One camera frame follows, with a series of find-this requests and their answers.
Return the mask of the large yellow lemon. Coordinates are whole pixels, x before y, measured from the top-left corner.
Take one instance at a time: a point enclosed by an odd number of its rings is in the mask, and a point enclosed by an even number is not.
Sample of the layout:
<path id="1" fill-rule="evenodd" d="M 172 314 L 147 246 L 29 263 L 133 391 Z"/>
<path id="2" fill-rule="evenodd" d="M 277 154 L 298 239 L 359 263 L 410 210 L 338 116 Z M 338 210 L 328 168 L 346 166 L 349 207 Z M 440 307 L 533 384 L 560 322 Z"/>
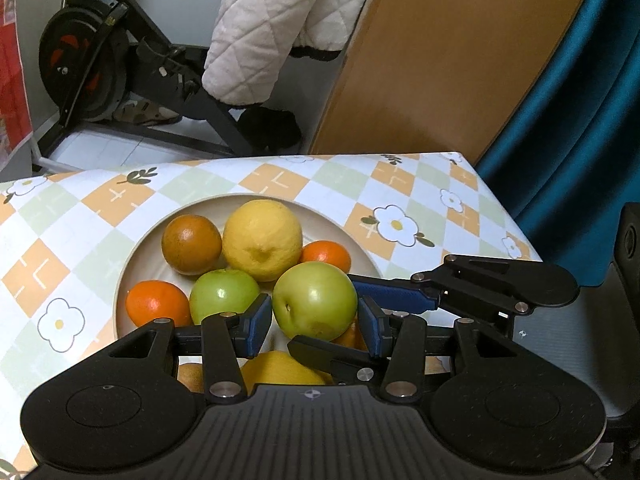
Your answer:
<path id="1" fill-rule="evenodd" d="M 222 233 L 228 266 L 255 281 L 273 282 L 298 263 L 303 230 L 293 211 L 276 200 L 250 200 L 232 212 Z"/>

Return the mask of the checkered floral tablecloth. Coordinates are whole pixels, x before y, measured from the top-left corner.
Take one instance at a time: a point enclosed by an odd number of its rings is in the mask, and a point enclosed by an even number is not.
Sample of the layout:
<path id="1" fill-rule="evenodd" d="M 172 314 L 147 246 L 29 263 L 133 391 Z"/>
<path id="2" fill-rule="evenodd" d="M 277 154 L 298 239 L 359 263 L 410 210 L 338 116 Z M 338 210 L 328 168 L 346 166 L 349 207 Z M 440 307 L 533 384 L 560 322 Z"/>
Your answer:
<path id="1" fill-rule="evenodd" d="M 535 259 L 455 152 L 150 162 L 1 188 L 1 474 L 34 466 L 20 429 L 29 393 L 115 337 L 117 285 L 140 240 L 182 206 L 230 194 L 283 198 L 344 229 L 377 274 L 405 278 L 455 254 Z"/>

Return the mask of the yellow-green apple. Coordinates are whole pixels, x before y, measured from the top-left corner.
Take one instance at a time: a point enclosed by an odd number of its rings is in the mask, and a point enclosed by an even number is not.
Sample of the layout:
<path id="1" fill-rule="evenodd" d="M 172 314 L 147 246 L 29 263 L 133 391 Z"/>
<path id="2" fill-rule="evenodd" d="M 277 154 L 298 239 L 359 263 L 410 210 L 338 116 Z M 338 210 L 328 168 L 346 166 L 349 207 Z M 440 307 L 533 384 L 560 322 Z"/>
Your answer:
<path id="1" fill-rule="evenodd" d="M 299 263 L 282 274 L 272 291 L 273 314 L 290 339 L 334 340 L 352 324 L 357 307 L 352 281 L 329 263 Z"/>

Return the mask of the red printed backdrop cloth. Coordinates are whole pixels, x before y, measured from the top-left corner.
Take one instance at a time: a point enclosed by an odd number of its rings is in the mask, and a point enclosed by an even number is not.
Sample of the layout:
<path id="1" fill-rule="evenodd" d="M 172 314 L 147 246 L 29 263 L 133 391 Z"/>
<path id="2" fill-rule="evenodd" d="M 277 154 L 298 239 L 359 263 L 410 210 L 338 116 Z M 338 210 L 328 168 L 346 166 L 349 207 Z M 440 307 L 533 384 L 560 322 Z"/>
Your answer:
<path id="1" fill-rule="evenodd" d="M 1 0 L 1 169 L 32 134 L 17 33 L 17 0 Z"/>

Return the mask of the white quilted blanket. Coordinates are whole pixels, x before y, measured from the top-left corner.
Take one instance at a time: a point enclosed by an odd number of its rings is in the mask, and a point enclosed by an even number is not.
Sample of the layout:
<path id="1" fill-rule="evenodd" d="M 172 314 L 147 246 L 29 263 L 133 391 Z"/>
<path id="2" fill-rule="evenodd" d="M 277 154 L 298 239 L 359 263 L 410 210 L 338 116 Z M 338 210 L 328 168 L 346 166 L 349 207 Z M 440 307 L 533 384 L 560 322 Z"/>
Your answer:
<path id="1" fill-rule="evenodd" d="M 367 0 L 221 0 L 202 85 L 231 107 L 266 102 L 289 56 L 331 61 Z"/>

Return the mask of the wooden board panel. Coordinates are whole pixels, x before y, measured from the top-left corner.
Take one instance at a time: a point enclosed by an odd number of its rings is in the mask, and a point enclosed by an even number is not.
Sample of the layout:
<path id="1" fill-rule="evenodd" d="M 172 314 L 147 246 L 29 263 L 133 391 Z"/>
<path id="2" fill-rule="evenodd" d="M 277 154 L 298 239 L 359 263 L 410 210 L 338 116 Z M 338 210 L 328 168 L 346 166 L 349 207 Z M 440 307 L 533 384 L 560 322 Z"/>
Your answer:
<path id="1" fill-rule="evenodd" d="M 311 149 L 477 160 L 582 0 L 370 0 Z"/>

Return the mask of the teal curtain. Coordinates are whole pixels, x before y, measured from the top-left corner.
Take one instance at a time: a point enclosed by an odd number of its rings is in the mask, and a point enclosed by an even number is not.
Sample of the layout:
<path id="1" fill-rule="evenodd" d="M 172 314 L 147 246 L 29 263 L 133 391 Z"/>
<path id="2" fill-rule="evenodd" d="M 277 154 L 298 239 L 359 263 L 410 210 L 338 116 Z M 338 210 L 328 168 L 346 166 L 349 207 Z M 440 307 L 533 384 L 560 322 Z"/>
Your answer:
<path id="1" fill-rule="evenodd" d="M 584 0 L 476 166 L 544 261 L 597 285 L 639 198 L 639 0 Z"/>

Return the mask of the small orange tangerine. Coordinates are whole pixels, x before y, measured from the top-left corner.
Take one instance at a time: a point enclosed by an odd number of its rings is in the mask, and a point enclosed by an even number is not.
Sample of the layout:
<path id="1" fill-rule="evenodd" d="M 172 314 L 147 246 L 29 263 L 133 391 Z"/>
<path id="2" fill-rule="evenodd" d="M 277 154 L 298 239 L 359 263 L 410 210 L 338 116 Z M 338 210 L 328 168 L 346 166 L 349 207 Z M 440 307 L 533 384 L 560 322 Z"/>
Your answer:
<path id="1" fill-rule="evenodd" d="M 126 311 L 135 326 L 156 318 L 170 318 L 175 326 L 192 324 L 189 299 L 176 285 L 159 281 L 142 281 L 127 292 Z"/>

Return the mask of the green apple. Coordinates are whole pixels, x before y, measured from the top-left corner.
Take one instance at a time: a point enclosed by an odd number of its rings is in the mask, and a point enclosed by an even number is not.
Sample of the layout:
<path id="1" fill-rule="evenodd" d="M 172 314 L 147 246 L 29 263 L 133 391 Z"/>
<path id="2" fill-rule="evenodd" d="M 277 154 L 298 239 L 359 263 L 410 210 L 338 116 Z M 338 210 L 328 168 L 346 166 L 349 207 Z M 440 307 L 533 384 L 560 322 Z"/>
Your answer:
<path id="1" fill-rule="evenodd" d="M 218 269 L 207 272 L 196 280 L 190 292 L 192 321 L 200 325 L 209 315 L 243 313 L 259 294 L 259 285 L 244 271 Z"/>

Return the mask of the black exercise bike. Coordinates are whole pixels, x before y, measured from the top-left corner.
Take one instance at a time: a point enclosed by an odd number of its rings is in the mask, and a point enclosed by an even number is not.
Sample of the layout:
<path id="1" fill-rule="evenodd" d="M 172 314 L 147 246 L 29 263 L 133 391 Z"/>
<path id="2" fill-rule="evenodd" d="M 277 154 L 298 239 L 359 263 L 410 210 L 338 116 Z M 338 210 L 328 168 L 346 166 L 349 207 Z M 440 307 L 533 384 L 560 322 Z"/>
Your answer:
<path id="1" fill-rule="evenodd" d="M 112 115 L 135 94 L 207 122 L 218 142 L 140 127 L 138 136 L 221 156 L 262 156 L 292 148 L 302 132 L 292 113 L 252 105 L 239 117 L 216 101 L 201 78 L 207 50 L 171 42 L 136 0 L 66 0 L 44 29 L 39 71 L 58 107 L 40 150 L 51 153 L 86 122 L 115 127 Z"/>

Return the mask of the large dark orange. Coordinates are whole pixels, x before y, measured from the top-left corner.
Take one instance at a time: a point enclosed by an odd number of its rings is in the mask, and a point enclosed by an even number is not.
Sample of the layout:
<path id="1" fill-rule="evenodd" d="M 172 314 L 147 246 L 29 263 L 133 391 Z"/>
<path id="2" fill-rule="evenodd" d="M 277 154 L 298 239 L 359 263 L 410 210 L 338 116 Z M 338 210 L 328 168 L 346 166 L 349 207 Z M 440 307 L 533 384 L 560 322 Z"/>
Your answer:
<path id="1" fill-rule="evenodd" d="M 340 344 L 343 347 L 353 348 L 356 350 L 367 351 L 367 344 L 364 342 L 359 322 L 355 318 L 349 328 L 334 339 L 334 344 Z"/>

